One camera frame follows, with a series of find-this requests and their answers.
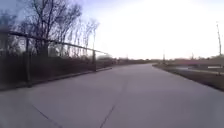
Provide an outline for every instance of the bright sky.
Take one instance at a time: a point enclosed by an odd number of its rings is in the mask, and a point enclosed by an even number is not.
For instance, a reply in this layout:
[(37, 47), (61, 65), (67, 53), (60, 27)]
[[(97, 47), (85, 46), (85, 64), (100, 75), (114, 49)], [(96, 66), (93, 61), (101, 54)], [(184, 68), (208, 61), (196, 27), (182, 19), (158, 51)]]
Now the bright sky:
[(195, 57), (217, 55), (216, 21), (220, 21), (224, 42), (221, 0), (79, 0), (79, 3), (85, 17), (100, 22), (95, 48), (114, 57), (152, 59), (162, 58), (163, 53), (166, 58), (189, 58), (192, 53)]

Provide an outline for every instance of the grass median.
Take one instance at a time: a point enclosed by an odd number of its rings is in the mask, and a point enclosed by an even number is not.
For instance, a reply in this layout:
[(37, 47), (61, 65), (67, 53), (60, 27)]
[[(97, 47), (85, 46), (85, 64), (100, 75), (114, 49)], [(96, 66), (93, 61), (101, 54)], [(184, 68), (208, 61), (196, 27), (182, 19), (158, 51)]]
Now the grass median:
[(187, 79), (196, 81), (198, 83), (224, 91), (224, 76), (223, 75), (179, 70), (179, 69), (175, 69), (172, 66), (163, 66), (163, 65), (154, 65), (154, 66), (159, 69), (165, 70), (167, 72), (177, 74)]

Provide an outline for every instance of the chain-link fence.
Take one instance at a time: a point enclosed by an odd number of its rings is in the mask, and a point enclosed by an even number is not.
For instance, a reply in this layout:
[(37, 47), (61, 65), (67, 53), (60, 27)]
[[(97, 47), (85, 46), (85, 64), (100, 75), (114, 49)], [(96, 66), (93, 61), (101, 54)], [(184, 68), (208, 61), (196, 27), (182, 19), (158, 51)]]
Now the chain-link fence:
[(0, 84), (4, 85), (0, 89), (96, 71), (113, 64), (111, 56), (101, 51), (0, 30)]

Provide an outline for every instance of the paved path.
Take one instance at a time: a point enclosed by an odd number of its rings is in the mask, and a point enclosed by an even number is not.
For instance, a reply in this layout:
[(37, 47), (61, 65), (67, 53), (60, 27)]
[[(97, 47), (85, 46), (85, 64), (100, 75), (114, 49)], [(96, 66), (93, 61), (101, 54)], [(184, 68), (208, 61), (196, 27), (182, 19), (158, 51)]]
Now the paved path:
[(216, 75), (224, 75), (224, 72), (220, 71), (209, 71), (209, 70), (199, 70), (199, 69), (191, 69), (188, 67), (177, 67), (178, 70), (190, 71), (190, 72), (199, 72), (199, 73), (207, 73), (207, 74), (216, 74)]
[(224, 127), (223, 92), (151, 65), (116, 67), (2, 93), (0, 103), (0, 127)]

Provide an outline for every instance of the pavement crack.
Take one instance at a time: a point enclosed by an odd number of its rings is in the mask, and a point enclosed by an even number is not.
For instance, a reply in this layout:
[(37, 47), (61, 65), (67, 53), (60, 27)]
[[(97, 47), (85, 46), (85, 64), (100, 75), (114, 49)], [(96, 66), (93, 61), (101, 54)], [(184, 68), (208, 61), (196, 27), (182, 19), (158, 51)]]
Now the pavement crack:
[(51, 123), (53, 123), (56, 127), (58, 128), (63, 128), (60, 124), (58, 124), (57, 122), (53, 121), (52, 119), (50, 119), (47, 115), (45, 115), (44, 113), (42, 113), (37, 107), (35, 107), (33, 104), (30, 104), (37, 112), (39, 112), (44, 118), (46, 118), (48, 121), (50, 121)]
[(121, 99), (122, 95), (124, 94), (125, 90), (127, 89), (128, 86), (128, 79), (125, 81), (122, 90), (120, 92), (120, 95), (118, 96), (118, 98), (116, 99), (114, 105), (112, 106), (112, 108), (110, 109), (110, 111), (108, 112), (108, 114), (106, 115), (106, 117), (104, 118), (103, 122), (100, 125), (100, 128), (103, 128), (103, 126), (106, 124), (107, 120), (109, 119), (109, 117), (111, 116), (112, 112), (114, 111), (116, 105), (118, 104), (119, 100)]

